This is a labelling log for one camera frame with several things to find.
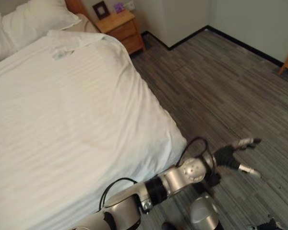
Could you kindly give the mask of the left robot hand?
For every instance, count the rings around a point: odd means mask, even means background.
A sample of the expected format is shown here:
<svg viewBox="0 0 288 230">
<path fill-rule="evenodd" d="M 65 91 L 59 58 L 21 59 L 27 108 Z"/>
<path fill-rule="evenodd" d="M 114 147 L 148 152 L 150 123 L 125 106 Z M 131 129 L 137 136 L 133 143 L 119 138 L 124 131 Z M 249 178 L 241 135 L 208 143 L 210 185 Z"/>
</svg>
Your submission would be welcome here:
<svg viewBox="0 0 288 230">
<path fill-rule="evenodd" d="M 261 138 L 243 138 L 234 144 L 227 145 L 218 149 L 214 153 L 217 166 L 225 166 L 233 170 L 241 171 L 256 178 L 261 178 L 262 175 L 249 166 L 240 163 L 235 157 L 234 152 L 237 150 L 254 149 L 262 141 Z"/>
</svg>

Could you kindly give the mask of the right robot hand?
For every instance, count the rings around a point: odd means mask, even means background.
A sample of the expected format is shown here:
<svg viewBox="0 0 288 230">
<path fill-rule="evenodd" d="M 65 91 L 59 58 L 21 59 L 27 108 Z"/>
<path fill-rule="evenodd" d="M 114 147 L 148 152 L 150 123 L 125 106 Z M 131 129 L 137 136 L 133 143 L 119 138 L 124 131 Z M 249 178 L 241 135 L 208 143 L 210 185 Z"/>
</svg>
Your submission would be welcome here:
<svg viewBox="0 0 288 230">
<path fill-rule="evenodd" d="M 247 230 L 283 230 L 284 228 L 279 221 L 276 221 L 275 218 L 271 215 L 268 215 L 269 221 L 260 225 L 248 225 Z"/>
</svg>

